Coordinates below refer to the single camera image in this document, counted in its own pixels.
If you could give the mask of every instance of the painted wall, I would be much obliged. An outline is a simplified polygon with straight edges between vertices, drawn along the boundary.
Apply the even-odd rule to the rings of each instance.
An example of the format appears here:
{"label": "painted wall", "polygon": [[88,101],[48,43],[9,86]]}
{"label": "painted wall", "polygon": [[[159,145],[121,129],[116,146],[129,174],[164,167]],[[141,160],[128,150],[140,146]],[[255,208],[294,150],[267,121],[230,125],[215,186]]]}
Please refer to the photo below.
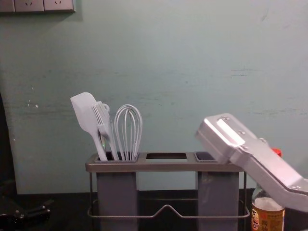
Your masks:
{"label": "painted wall", "polygon": [[[0,90],[19,193],[86,192],[95,151],[70,97],[143,114],[143,151],[194,151],[230,112],[308,177],[308,1],[90,0],[73,15],[0,18]],[[141,189],[194,188],[193,173]]]}

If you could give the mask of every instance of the red cap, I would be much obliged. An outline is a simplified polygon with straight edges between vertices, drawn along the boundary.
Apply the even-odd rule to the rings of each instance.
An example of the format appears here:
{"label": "red cap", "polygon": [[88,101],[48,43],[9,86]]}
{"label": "red cap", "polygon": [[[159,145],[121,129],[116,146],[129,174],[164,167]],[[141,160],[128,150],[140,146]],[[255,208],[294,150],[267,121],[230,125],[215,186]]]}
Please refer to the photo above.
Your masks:
{"label": "red cap", "polygon": [[272,150],[280,157],[282,157],[282,151],[278,148],[272,148]]}

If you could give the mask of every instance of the utensil holder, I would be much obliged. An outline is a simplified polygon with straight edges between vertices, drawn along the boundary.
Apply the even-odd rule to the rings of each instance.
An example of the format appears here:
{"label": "utensil holder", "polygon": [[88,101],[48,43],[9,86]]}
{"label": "utensil holder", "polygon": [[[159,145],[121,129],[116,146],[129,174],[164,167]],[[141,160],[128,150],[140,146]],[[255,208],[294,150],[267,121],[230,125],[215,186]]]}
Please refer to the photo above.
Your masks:
{"label": "utensil holder", "polygon": [[[88,215],[101,220],[101,231],[138,231],[139,219],[155,218],[164,209],[171,209],[182,219],[197,219],[198,231],[237,231],[238,219],[250,216],[245,201],[244,215],[238,215],[239,172],[243,170],[232,164],[220,165],[208,153],[139,153],[136,161],[100,161],[95,154],[87,161],[86,171],[90,173],[91,195],[92,174],[97,176],[99,215],[93,214],[92,197]],[[170,205],[162,206],[153,215],[139,215],[136,172],[141,171],[196,172],[198,215],[183,216]]]}

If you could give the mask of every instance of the whisk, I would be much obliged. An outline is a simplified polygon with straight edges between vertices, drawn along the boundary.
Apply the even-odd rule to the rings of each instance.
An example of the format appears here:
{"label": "whisk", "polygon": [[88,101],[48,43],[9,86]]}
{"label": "whisk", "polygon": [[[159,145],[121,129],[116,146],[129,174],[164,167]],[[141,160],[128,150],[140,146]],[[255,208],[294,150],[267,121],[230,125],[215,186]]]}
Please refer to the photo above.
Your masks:
{"label": "whisk", "polygon": [[135,160],[142,135],[142,116],[139,110],[130,104],[120,107],[115,115],[114,129],[122,160]]}

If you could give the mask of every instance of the electrical outlet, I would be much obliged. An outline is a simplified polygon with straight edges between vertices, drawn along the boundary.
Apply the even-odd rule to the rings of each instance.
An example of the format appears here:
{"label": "electrical outlet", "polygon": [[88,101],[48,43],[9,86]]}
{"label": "electrical outlet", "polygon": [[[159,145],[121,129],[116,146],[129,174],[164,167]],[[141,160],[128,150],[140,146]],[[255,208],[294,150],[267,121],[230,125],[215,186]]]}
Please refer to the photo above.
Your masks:
{"label": "electrical outlet", "polygon": [[74,0],[44,0],[45,11],[71,11],[74,12]]}
{"label": "electrical outlet", "polygon": [[14,0],[0,0],[0,12],[14,12]]}
{"label": "electrical outlet", "polygon": [[15,0],[16,12],[40,12],[44,11],[43,0]]}

